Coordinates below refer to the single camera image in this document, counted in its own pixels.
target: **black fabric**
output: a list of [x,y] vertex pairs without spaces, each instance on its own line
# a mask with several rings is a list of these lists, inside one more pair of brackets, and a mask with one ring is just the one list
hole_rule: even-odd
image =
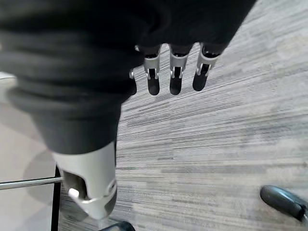
[[135,45],[203,42],[222,53],[254,2],[0,0],[0,69],[18,77],[9,98],[52,150],[101,148],[134,90],[128,72],[144,57]]

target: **chrome bar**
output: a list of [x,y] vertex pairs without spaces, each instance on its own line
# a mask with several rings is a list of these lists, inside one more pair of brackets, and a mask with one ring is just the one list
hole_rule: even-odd
[[54,184],[61,182],[62,180],[63,180],[62,177],[49,177],[49,178],[41,178],[33,180],[8,181],[0,183],[0,190],[17,189],[17,188],[37,186],[43,184]]

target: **floor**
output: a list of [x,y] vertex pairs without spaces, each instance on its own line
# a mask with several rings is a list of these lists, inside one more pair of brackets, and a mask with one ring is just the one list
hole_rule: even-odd
[[[169,93],[169,51],[157,96],[142,67],[119,125],[118,200],[106,223],[138,231],[299,231],[266,206],[264,184],[308,199],[308,4],[260,0],[210,73],[192,88],[191,51],[182,92]],[[62,231],[98,230],[63,191]]]

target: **black rubber fingertip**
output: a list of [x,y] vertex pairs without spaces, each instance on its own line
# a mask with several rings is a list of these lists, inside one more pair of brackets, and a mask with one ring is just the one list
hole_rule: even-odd
[[202,74],[197,75],[197,73],[195,73],[193,77],[193,82],[192,82],[193,89],[196,91],[202,91],[203,88],[205,87],[206,80],[207,80],[207,76],[202,75]]
[[178,95],[181,92],[182,79],[181,78],[170,78],[170,93]]
[[261,199],[272,208],[301,220],[307,203],[291,192],[272,185],[265,185],[260,190]]
[[159,79],[148,79],[148,90],[151,95],[157,95],[159,93]]
[[134,79],[131,79],[130,78],[130,81],[131,81],[131,95],[134,95],[137,93],[137,84],[136,84],[136,81]]

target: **prosthetic hand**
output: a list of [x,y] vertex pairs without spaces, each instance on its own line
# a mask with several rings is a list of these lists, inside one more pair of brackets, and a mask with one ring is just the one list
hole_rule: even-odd
[[157,95],[168,43],[177,95],[200,42],[193,88],[202,90],[254,2],[0,0],[0,70],[18,82],[9,99],[31,114],[68,194],[91,217],[108,216],[116,203],[117,125],[121,104],[137,91],[133,68],[144,63]]

